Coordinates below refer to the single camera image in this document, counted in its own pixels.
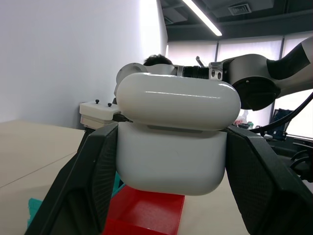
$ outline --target robotic arm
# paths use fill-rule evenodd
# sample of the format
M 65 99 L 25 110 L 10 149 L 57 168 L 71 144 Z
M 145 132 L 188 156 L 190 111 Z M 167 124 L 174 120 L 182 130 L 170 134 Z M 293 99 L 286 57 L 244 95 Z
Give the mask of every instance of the robotic arm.
M 143 66 L 133 63 L 117 75 L 117 88 L 131 73 L 149 72 L 160 75 L 219 80 L 230 84 L 239 94 L 241 108 L 261 110 L 282 96 L 313 89 L 313 37 L 296 46 L 284 58 L 273 61 L 262 55 L 247 54 L 200 66 Z

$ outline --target ceiling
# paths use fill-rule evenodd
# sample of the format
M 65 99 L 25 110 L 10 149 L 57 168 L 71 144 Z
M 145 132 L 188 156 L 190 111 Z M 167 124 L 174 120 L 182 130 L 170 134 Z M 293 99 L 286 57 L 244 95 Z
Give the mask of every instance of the ceiling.
M 182 0 L 161 0 L 169 41 L 220 40 L 313 31 L 312 0 L 193 1 L 223 35 L 217 37 Z

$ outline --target window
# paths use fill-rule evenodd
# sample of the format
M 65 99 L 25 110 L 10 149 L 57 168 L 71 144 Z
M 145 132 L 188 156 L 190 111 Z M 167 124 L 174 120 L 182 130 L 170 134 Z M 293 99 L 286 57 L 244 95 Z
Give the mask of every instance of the window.
M 214 62 L 217 42 L 169 42 L 168 58 L 174 65 L 196 66 L 199 65 L 196 57 L 209 65 Z
M 278 60 L 281 42 L 282 36 L 220 41 L 217 61 L 245 54 L 260 54 L 270 60 Z M 247 121 L 252 121 L 254 127 L 265 126 L 269 123 L 270 116 L 271 105 L 259 111 L 249 110 Z
M 285 37 L 283 48 L 283 57 L 287 55 L 293 48 L 295 48 L 303 40 L 313 36 L 313 33 L 295 34 Z M 313 92 L 307 90 L 297 92 L 275 101 L 275 109 L 289 109 L 295 110 L 304 100 Z M 313 138 L 313 102 L 311 101 L 292 121 L 290 122 L 287 133 L 290 135 L 303 136 Z

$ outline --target white wall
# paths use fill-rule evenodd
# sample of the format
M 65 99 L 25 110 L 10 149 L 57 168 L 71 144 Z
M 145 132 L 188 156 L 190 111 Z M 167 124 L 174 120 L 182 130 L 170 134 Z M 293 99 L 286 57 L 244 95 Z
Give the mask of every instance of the white wall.
M 79 103 L 111 101 L 121 67 L 165 54 L 167 35 L 157 4 L 2 0 L 0 122 L 77 127 Z

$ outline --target teal object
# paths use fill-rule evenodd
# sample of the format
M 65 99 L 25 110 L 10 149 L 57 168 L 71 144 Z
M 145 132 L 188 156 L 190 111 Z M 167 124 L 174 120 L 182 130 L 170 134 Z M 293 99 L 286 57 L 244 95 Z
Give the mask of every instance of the teal object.
M 120 177 L 119 177 L 118 173 L 116 173 L 111 198 L 113 198 L 125 186 L 125 184 L 123 184 L 121 187 L 119 187 L 119 182 L 120 182 Z M 39 207 L 41 206 L 41 204 L 42 204 L 42 200 L 38 200 L 35 198 L 30 198 L 28 200 L 28 209 L 29 209 L 30 218 L 27 220 L 27 227 L 29 227 L 30 223 L 33 221 L 33 219 L 34 219 L 37 211 L 39 210 Z
M 39 210 L 39 207 L 42 204 L 42 200 L 38 200 L 35 198 L 30 198 L 28 200 L 28 209 L 29 209 L 29 215 L 30 218 L 27 221 L 27 227 L 30 225 L 30 223 L 33 221 L 37 211 Z

